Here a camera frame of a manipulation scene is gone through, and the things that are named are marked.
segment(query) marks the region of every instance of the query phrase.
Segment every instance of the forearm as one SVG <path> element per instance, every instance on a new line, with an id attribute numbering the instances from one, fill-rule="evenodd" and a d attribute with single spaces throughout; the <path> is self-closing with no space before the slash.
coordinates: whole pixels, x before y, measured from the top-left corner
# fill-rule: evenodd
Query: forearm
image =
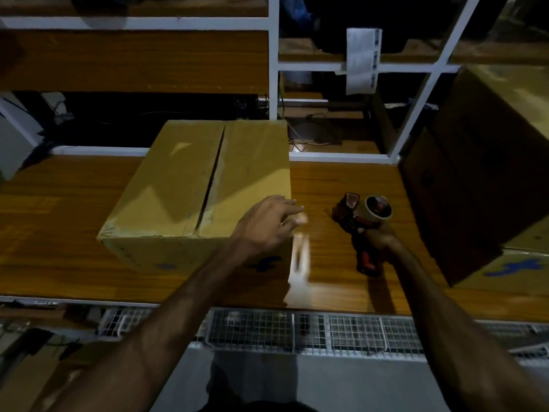
<path id="1" fill-rule="evenodd" d="M 232 246 L 220 249 L 75 382 L 53 411 L 148 411 L 194 337 L 216 291 L 238 264 Z"/>
<path id="2" fill-rule="evenodd" d="M 526 371 L 427 275 L 401 242 L 391 262 L 429 365 L 452 410 L 548 410 Z"/>

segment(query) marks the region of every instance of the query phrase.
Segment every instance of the left hand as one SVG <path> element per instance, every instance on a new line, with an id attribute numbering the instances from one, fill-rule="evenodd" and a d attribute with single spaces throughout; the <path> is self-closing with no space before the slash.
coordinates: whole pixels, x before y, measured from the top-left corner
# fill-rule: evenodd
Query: left hand
<path id="1" fill-rule="evenodd" d="M 300 219 L 288 218 L 303 211 L 294 199 L 273 195 L 251 207 L 238 222 L 230 241 L 243 260 L 275 249 L 288 239 Z"/>

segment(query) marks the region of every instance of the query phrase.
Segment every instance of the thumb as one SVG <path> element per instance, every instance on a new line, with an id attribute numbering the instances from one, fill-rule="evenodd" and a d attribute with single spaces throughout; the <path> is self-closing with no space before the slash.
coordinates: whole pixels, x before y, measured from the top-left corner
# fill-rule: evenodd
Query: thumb
<path id="1" fill-rule="evenodd" d="M 278 236 L 281 238 L 289 237 L 294 228 L 303 224 L 303 221 L 299 218 L 288 218 L 278 228 Z"/>

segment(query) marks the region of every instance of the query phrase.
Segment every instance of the person's left arm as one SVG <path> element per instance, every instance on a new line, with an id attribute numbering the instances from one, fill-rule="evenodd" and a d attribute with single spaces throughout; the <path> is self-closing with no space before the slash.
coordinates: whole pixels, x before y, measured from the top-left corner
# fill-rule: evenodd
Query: person's left arm
<path id="1" fill-rule="evenodd" d="M 299 221 L 295 200 L 265 198 L 227 243 L 112 352 L 61 396 L 52 412 L 147 412 L 210 309 L 216 292 L 247 259 L 276 248 Z"/>

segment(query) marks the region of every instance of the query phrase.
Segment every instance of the person's right arm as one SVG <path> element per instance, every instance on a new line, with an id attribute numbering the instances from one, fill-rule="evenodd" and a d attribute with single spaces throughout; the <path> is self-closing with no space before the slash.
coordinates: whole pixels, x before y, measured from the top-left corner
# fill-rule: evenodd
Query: person's right arm
<path id="1" fill-rule="evenodd" d="M 528 372 L 444 294 L 387 224 L 363 234 L 394 266 L 427 361 L 452 412 L 549 412 Z"/>

